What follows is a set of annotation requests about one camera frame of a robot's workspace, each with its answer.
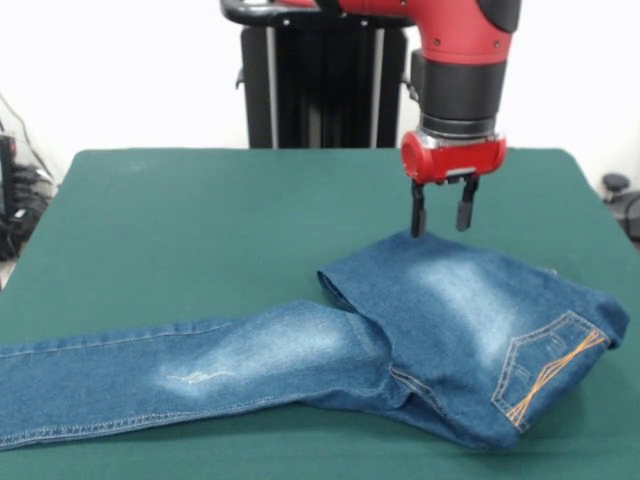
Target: black knob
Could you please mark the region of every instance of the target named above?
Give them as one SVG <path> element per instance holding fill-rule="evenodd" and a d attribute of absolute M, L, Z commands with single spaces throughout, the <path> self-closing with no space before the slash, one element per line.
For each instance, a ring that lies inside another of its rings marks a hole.
<path fill-rule="evenodd" d="M 605 188 L 611 193 L 620 193 L 629 188 L 629 179 L 618 173 L 609 173 L 602 178 Z"/>

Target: jeans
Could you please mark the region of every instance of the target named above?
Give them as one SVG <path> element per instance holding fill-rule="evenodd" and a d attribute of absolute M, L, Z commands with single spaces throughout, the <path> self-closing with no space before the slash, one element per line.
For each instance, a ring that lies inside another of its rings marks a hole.
<path fill-rule="evenodd" d="M 500 253 L 402 232 L 244 318 L 0 347 L 0 449 L 304 402 L 512 448 L 618 347 L 610 295 Z"/>

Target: white wall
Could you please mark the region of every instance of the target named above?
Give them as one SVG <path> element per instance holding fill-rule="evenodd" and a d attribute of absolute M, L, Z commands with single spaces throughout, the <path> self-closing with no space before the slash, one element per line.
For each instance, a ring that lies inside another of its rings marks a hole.
<path fill-rule="evenodd" d="M 640 186 L 640 5 L 523 1 L 502 131 L 569 150 L 594 186 L 610 170 Z M 0 14 L 0 91 L 59 175 L 85 148 L 246 146 L 241 27 L 218 0 L 0 0 Z M 400 130 L 417 118 L 403 93 Z"/>

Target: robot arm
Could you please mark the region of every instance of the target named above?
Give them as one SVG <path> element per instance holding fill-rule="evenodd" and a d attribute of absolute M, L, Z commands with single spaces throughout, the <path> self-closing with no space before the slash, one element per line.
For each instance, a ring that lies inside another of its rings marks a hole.
<path fill-rule="evenodd" d="M 412 179 L 412 235 L 425 228 L 427 183 L 465 180 L 457 228 L 469 228 L 481 175 L 497 170 L 506 142 L 495 133 L 511 38 L 521 0 L 317 0 L 335 12 L 402 16 L 420 29 L 412 62 L 420 125 L 405 135 L 402 159 Z"/>

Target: black stand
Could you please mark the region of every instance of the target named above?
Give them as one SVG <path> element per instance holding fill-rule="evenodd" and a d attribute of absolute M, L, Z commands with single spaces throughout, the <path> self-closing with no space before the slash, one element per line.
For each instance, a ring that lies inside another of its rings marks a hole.
<path fill-rule="evenodd" d="M 241 35 L 251 148 L 395 147 L 403 19 L 222 0 Z"/>

